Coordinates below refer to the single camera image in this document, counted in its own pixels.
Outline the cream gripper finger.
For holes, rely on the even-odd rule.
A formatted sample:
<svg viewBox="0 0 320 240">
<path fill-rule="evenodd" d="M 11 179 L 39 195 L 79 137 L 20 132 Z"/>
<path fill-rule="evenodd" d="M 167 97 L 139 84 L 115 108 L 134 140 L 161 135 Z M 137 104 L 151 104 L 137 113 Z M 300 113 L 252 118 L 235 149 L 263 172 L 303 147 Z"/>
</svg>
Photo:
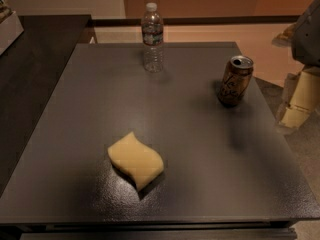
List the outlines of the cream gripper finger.
<svg viewBox="0 0 320 240">
<path fill-rule="evenodd" d="M 273 38 L 272 44 L 279 47 L 290 47 L 295 32 L 295 27 L 296 24 L 289 25 L 285 30 Z"/>
<path fill-rule="evenodd" d="M 281 134 L 298 130 L 309 116 L 319 112 L 320 68 L 304 66 L 298 74 L 288 74 L 282 103 L 276 113 L 276 129 Z"/>
</svg>

